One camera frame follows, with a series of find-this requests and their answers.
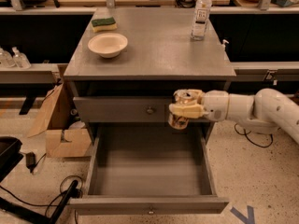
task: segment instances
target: small bottle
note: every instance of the small bottle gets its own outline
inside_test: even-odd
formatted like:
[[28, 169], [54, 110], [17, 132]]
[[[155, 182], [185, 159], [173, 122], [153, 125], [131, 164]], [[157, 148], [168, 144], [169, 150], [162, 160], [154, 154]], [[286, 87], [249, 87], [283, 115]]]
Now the small bottle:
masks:
[[6, 50], [3, 50], [0, 47], [0, 66], [4, 66], [5, 68], [9, 68], [16, 65], [15, 62], [12, 60], [12, 56]]
[[191, 38], [194, 40], [203, 40], [205, 38], [206, 27], [210, 9], [212, 7], [212, 0], [197, 0], [193, 23]]
[[24, 53], [19, 52], [19, 50], [14, 47], [12, 48], [15, 53], [13, 56], [13, 61], [18, 65], [20, 69], [28, 69], [31, 67], [26, 55]]

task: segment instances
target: gray tabletop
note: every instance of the gray tabletop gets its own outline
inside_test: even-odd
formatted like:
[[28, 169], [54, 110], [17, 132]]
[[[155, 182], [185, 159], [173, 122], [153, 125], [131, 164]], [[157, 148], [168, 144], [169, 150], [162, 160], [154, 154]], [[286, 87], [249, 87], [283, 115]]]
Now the gray tabletop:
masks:
[[[230, 79], [230, 65], [217, 35], [209, 24], [203, 41], [190, 39], [193, 9], [168, 7], [100, 7], [93, 19], [114, 17], [118, 28], [94, 33], [91, 24], [84, 32], [66, 79]], [[91, 38], [119, 33], [128, 47], [112, 59], [101, 58], [88, 49]]]

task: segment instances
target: white bowl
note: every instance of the white bowl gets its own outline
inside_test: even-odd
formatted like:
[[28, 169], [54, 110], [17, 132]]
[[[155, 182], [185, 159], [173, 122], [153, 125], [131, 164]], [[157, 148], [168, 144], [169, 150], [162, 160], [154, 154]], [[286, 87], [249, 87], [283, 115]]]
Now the white bowl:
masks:
[[104, 58], [112, 58], [121, 53], [128, 45], [128, 39], [120, 34], [105, 33], [93, 37], [88, 48]]

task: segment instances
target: open drawer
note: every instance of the open drawer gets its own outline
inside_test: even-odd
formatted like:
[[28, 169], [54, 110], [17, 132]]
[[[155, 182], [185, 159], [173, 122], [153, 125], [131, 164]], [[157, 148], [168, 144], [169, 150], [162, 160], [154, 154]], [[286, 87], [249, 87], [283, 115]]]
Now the open drawer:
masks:
[[218, 214], [227, 203], [200, 127], [145, 123], [99, 128], [84, 195], [70, 201], [80, 215]]

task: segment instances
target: drawer knob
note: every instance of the drawer knob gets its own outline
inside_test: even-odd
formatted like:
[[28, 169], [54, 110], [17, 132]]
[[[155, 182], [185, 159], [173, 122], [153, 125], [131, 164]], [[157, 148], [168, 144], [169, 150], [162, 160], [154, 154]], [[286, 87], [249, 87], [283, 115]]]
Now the drawer knob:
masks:
[[152, 108], [151, 106], [149, 106], [148, 108], [147, 108], [147, 113], [149, 114], [149, 115], [152, 115], [153, 113], [155, 113], [155, 109], [154, 108]]

